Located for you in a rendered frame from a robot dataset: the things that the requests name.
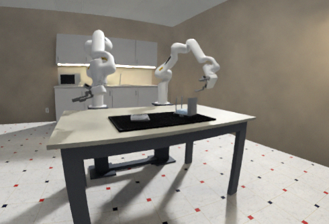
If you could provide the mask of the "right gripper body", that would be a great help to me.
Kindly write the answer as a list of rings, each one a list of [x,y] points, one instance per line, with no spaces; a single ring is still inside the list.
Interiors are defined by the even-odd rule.
[[[102,95],[106,93],[105,86],[107,85],[99,85],[96,87],[91,88],[91,94],[92,95]]]

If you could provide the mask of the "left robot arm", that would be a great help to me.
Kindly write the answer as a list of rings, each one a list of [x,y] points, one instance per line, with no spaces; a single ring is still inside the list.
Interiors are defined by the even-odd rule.
[[[155,70],[155,77],[163,78],[163,80],[158,84],[158,102],[155,102],[157,105],[169,105],[170,103],[167,102],[167,95],[168,95],[168,83],[172,77],[172,72],[169,70],[172,68],[175,63],[177,62],[177,54],[180,53],[188,53],[190,50],[193,52],[194,56],[196,57],[199,63],[210,61],[212,65],[205,64],[203,66],[203,71],[205,76],[202,78],[206,78],[211,74],[215,74],[220,69],[219,64],[217,61],[209,56],[205,56],[202,52],[201,48],[199,47],[198,43],[194,39],[189,39],[186,41],[186,44],[174,43],[171,46],[171,55],[169,56],[168,60],[159,66]]]

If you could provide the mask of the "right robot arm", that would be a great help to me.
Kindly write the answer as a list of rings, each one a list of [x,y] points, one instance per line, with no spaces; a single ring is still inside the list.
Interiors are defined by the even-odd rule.
[[[108,75],[116,71],[114,57],[109,53],[112,49],[111,42],[104,37],[104,33],[101,30],[97,30],[93,33],[92,40],[85,42],[84,48],[86,53],[92,57],[86,74],[93,79],[93,83],[91,86],[84,83],[83,87],[91,90],[92,87],[106,85]],[[103,64],[103,61],[107,62]],[[91,102],[92,105],[89,105],[89,108],[107,107],[107,105],[103,104],[103,95],[93,95]]]

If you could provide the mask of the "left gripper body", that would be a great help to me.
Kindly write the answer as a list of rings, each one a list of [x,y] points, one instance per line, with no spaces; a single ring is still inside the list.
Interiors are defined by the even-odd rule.
[[[209,77],[210,77],[210,80],[209,81],[207,80],[207,82],[206,82],[206,84],[207,84],[206,88],[207,89],[213,88],[216,81],[217,81],[217,79],[218,79],[216,74],[211,74]]]

